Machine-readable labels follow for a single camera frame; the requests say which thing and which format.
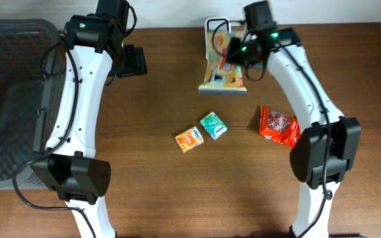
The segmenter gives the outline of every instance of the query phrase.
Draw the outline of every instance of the white wall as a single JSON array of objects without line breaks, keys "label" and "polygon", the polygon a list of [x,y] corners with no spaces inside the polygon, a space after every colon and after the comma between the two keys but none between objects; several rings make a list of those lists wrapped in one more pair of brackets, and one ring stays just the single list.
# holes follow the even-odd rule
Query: white wall
[{"label": "white wall", "polygon": [[[138,28],[202,26],[204,19],[215,16],[242,19],[242,8],[254,1],[257,0],[129,0],[138,14]],[[43,18],[63,29],[72,15],[94,13],[97,2],[0,0],[0,19]],[[270,3],[279,24],[381,22],[381,0],[270,0]]]}]

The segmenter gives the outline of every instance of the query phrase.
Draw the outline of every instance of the plastic bin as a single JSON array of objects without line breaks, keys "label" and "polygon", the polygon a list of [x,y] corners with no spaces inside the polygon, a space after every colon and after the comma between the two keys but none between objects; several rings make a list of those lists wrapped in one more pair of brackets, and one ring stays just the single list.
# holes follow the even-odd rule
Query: plastic bin
[{"label": "plastic bin", "polygon": [[[44,52],[59,41],[48,21],[0,20],[0,189],[12,189],[11,177],[33,151],[43,151],[56,121],[65,75],[45,79],[39,70]],[[65,67],[54,50],[46,71]],[[45,188],[32,169],[18,176],[19,187]]]}]

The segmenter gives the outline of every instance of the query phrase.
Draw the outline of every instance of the teal packet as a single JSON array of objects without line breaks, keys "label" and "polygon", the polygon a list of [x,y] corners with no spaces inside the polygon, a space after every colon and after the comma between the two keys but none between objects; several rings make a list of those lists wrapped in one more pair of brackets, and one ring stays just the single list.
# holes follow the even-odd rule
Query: teal packet
[{"label": "teal packet", "polygon": [[212,139],[219,138],[224,134],[228,127],[218,118],[218,116],[211,112],[201,120],[201,125],[210,134]]}]

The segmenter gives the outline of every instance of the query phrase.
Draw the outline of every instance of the brown table surface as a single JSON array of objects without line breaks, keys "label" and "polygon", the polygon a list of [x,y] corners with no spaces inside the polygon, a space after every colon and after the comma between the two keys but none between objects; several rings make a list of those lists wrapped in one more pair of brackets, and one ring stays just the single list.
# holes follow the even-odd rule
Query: brown table surface
[{"label": "brown table surface", "polygon": [[[335,195],[329,232],[381,237],[381,23],[294,26],[333,102],[357,117],[362,135],[352,171]],[[258,134],[259,106],[292,114],[269,75],[245,81],[248,95],[200,95],[206,70],[201,28],[135,30],[148,74],[118,79],[103,92],[97,159],[109,161],[106,203],[122,237],[256,237],[287,232],[299,183],[290,148]],[[214,111],[229,130],[183,154],[174,136]],[[47,190],[24,192],[59,205]],[[26,207],[0,191],[0,237],[79,237],[71,212]]]}]

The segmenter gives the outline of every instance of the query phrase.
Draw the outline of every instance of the red snack bag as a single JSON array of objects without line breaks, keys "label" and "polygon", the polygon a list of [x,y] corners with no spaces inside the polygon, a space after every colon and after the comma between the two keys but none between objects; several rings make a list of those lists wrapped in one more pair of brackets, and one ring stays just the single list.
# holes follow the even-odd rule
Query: red snack bag
[{"label": "red snack bag", "polygon": [[301,129],[295,117],[285,116],[263,106],[259,134],[266,139],[294,147],[301,136]]}]

